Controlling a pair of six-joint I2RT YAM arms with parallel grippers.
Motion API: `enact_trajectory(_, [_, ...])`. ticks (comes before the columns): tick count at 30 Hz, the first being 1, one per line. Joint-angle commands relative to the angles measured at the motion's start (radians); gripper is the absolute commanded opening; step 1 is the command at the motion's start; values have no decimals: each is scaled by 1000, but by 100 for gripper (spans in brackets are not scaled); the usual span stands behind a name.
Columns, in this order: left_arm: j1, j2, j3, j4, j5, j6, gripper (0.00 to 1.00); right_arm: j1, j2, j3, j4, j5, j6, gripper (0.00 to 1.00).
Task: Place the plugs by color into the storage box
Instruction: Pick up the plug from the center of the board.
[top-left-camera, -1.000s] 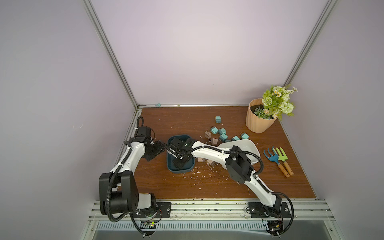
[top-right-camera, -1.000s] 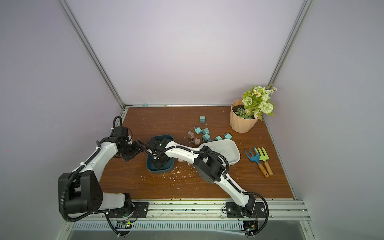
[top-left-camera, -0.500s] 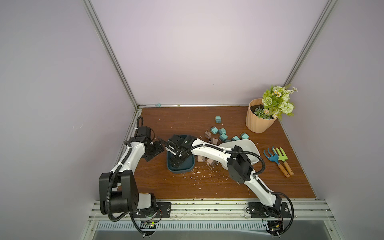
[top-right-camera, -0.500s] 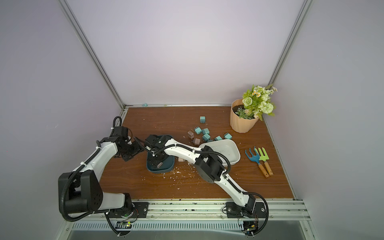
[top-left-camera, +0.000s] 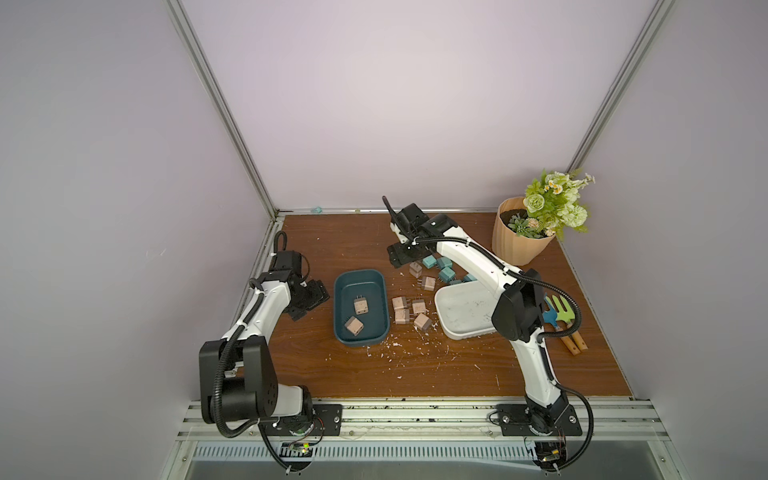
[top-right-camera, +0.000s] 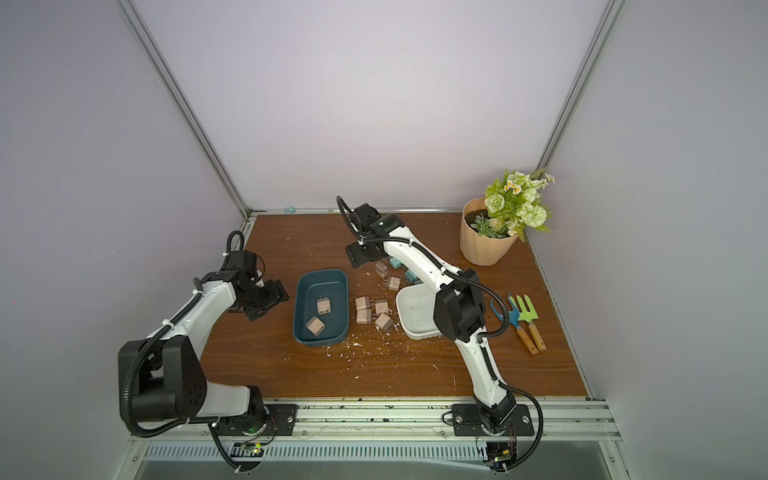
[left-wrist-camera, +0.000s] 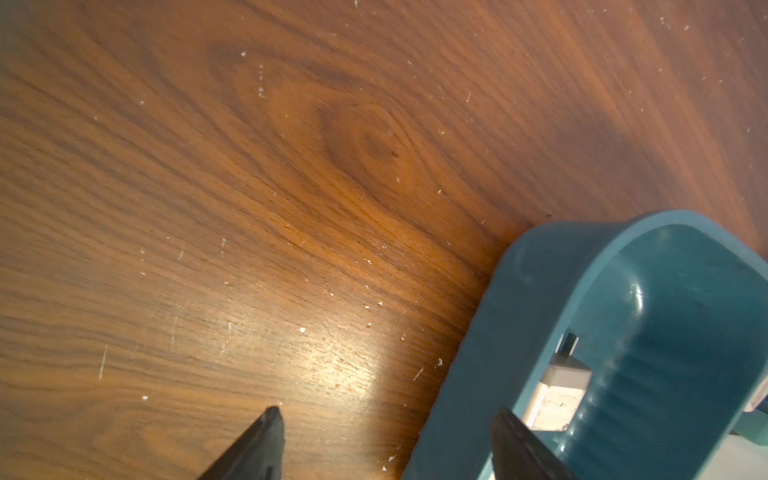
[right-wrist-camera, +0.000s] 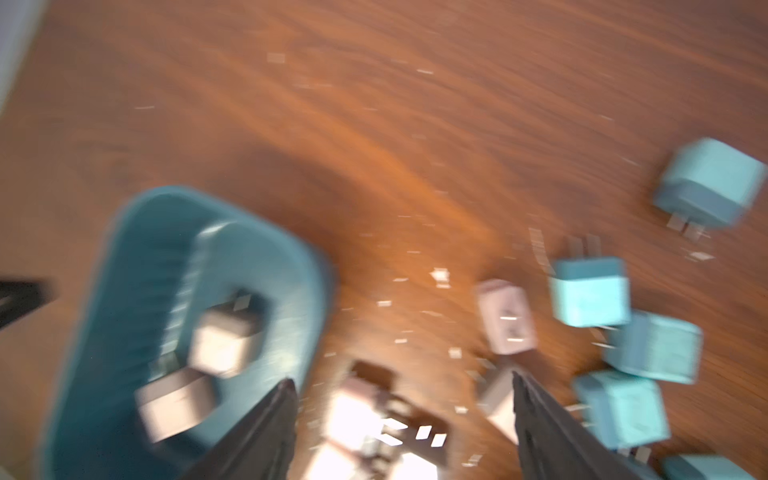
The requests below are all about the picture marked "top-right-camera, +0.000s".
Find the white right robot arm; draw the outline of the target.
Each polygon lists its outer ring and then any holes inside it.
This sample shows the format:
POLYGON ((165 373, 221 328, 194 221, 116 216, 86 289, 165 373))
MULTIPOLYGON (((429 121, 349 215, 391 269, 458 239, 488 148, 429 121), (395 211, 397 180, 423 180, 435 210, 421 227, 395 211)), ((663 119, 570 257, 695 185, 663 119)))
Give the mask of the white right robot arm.
POLYGON ((386 256, 399 260, 428 288, 432 318, 441 335, 455 343, 472 380, 473 396, 484 429, 503 432, 511 423, 516 400, 505 384, 492 355, 489 339, 506 331, 509 323, 486 329, 484 296, 495 293, 483 286, 473 270, 462 270, 437 256, 395 215, 381 216, 367 204, 360 212, 341 211, 355 242, 346 247, 353 267, 386 256))

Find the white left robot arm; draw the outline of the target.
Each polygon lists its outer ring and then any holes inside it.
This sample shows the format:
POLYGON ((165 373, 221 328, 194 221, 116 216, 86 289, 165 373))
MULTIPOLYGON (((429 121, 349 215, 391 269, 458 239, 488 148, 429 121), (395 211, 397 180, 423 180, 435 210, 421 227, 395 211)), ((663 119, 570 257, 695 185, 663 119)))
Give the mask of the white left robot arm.
POLYGON ((211 272, 193 285, 191 298, 171 318, 119 350, 120 418, 140 438, 186 424, 208 424, 220 435, 261 433, 269 411, 260 390, 208 380, 201 356, 224 313, 256 320, 289 296, 281 281, 246 269, 211 272))

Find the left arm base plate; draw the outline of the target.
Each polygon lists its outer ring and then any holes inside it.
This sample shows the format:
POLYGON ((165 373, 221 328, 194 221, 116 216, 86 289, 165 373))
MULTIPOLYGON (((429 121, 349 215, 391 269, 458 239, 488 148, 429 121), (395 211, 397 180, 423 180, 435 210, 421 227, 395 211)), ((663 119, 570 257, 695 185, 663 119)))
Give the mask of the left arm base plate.
POLYGON ((222 418, 216 426, 221 436, 277 436, 293 434, 298 418, 298 405, 291 403, 267 403, 261 413, 222 418))

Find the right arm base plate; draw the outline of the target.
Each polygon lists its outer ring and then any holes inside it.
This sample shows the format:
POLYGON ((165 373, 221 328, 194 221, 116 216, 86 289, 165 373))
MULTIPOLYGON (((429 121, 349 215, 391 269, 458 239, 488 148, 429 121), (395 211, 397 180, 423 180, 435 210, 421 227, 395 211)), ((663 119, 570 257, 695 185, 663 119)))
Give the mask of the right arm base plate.
POLYGON ((449 416, 455 436, 516 436, 533 437, 536 433, 528 407, 516 404, 501 412, 480 408, 476 404, 452 404, 449 416))

